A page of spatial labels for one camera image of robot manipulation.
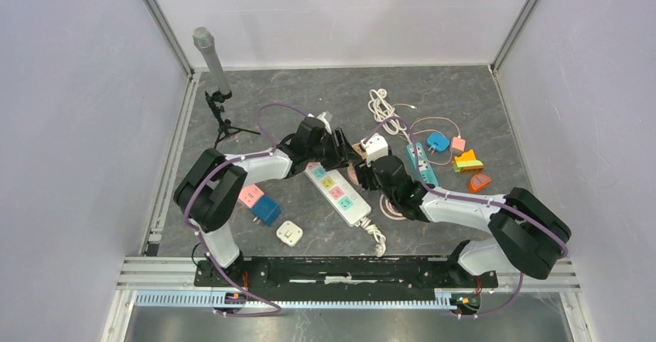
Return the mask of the beige cube socket adapter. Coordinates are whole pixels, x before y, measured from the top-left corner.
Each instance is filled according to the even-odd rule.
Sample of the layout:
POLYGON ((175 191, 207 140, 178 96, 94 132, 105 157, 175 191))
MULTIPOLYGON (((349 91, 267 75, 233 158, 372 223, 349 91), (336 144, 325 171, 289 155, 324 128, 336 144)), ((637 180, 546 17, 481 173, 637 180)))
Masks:
POLYGON ((367 158, 367 153, 366 153, 365 149, 363 148, 363 146, 360 143, 353 144, 352 148, 354 149, 354 151, 359 155, 359 157, 362 160, 365 160, 367 158))

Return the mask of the teal power strip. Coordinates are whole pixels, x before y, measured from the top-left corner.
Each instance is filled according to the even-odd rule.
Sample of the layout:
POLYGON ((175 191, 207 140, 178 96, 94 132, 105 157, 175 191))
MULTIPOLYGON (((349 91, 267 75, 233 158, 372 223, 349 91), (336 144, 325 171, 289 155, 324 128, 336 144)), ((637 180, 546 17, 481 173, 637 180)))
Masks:
POLYGON ((406 154, 411 163, 415 175, 424 183, 439 186, 437 176, 426 157, 425 150, 420 142, 416 142, 415 146, 407 145, 406 154))

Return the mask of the white power strip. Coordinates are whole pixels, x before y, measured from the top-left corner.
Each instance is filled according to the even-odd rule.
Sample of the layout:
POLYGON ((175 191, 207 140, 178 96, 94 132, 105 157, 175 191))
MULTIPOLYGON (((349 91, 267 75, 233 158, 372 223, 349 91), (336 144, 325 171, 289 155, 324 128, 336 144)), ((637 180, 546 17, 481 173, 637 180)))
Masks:
POLYGON ((339 171, 328 171, 320 163, 311 162, 305 174, 349 227, 371 213, 371 206, 339 171))

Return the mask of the light blue plug adapter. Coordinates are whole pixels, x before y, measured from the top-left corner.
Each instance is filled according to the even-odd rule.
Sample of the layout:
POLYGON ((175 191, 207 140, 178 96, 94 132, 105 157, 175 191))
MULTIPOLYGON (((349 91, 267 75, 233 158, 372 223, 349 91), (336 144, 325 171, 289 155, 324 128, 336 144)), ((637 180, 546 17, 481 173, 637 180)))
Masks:
POLYGON ((440 132, 432 132, 425 141, 430 152, 442 154, 450 147, 450 140, 440 132))

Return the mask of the salmon pink charger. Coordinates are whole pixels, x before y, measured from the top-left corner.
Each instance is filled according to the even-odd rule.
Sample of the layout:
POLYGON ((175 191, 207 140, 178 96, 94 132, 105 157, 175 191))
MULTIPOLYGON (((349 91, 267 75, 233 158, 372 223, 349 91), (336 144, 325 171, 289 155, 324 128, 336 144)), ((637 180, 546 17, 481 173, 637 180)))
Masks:
POLYGON ((452 137, 449 145, 449 150, 454 155, 462 155, 466 151, 466 140, 458 136, 452 137))

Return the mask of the white plug adapter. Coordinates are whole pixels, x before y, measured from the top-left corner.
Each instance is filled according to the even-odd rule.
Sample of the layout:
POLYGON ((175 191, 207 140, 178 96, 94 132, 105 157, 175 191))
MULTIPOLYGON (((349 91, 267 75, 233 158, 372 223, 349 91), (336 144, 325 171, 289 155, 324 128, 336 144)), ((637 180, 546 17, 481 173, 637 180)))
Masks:
POLYGON ((291 221, 284 221, 276 230, 277 238, 289 247, 296 246, 303 236, 303 230, 291 221))

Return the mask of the blue cube socket adapter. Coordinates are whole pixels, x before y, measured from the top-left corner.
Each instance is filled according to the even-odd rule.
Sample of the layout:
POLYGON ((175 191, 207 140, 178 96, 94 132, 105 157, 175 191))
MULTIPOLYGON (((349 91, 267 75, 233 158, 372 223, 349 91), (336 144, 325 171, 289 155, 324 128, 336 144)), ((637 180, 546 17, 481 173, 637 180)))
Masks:
POLYGON ((263 224, 271 227, 280 216, 282 210, 272 198, 263 195, 254 203, 251 212, 263 224))

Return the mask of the pink cube socket adapter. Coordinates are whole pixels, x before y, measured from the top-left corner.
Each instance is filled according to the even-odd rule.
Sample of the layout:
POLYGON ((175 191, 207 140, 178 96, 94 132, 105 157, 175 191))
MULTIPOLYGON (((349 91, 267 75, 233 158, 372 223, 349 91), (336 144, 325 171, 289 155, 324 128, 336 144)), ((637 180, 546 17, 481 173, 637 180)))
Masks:
POLYGON ((238 195, 238 201, 251 209, 265 193, 255 184, 244 186, 238 195))

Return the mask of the pink round socket base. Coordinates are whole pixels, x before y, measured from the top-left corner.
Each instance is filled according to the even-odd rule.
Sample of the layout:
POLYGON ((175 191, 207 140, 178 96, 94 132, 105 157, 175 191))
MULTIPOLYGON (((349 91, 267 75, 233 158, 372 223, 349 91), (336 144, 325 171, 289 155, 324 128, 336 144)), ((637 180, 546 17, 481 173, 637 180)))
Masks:
POLYGON ((347 167, 347 175, 348 175, 349 180, 354 185, 359 185, 360 184, 353 164, 349 164, 349 166, 347 167))

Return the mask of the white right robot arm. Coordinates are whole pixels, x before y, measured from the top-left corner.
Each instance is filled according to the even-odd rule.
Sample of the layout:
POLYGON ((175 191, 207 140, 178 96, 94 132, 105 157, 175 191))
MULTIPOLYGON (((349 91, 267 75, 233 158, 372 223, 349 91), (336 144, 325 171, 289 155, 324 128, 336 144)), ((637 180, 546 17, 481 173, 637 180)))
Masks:
POLYGON ((491 234, 486 241, 465 244, 448 263, 447 277, 456 286, 512 268, 545 280, 568 254, 569 226, 524 188, 486 196, 449 191, 411 177, 397 156, 362 161, 354 170, 361 187, 381 191, 410 221, 457 224, 491 234))

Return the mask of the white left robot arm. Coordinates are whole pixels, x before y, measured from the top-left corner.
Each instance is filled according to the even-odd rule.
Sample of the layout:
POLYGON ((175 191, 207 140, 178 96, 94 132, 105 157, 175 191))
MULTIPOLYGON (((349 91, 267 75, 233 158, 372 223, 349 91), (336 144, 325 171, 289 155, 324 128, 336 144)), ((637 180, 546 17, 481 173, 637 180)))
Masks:
POLYGON ((264 151, 241 155, 203 151, 176 188, 173 200, 213 262, 215 278, 233 286, 242 278, 243 265, 237 260, 241 250, 228 221, 244 187, 292 178, 311 162, 330 171, 362 159, 341 128, 329 130, 326 122, 307 116, 295 132, 264 151))

